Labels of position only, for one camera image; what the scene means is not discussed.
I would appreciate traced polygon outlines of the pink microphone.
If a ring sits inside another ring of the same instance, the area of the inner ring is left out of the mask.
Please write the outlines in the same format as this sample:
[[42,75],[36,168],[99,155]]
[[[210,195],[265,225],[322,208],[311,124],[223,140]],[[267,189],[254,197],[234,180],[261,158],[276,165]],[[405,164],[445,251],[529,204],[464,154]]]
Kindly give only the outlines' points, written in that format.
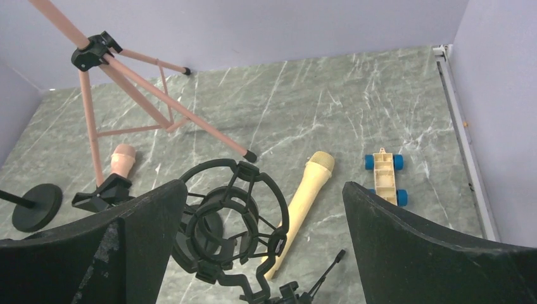
[[119,144],[111,155],[111,173],[127,178],[136,162],[136,150],[128,144]]

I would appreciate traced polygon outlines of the black round-base mic stand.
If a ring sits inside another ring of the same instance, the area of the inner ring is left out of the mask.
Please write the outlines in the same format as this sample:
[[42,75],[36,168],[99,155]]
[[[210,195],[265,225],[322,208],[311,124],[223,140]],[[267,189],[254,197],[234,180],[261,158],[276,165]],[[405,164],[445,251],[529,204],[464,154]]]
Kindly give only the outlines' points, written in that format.
[[39,184],[23,196],[1,190],[1,199],[14,203],[11,222],[21,232],[36,232],[44,228],[58,213],[63,193],[55,184]]
[[125,201],[131,200],[129,194],[132,182],[118,174],[111,174],[92,193],[76,193],[72,207],[88,212],[101,212]]

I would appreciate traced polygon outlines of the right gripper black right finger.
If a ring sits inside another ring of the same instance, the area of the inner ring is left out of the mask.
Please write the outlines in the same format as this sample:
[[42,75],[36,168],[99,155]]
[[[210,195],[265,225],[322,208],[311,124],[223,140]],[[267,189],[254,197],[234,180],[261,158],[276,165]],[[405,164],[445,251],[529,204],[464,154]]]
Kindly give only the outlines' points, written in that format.
[[464,234],[347,182],[348,227],[367,303],[535,303],[536,249]]

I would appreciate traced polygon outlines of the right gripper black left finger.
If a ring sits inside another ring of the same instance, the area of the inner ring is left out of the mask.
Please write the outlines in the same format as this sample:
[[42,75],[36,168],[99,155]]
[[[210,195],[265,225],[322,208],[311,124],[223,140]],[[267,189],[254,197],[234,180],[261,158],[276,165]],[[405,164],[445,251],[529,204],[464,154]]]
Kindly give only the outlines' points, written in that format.
[[186,205],[181,180],[70,224],[1,241],[2,303],[155,303]]

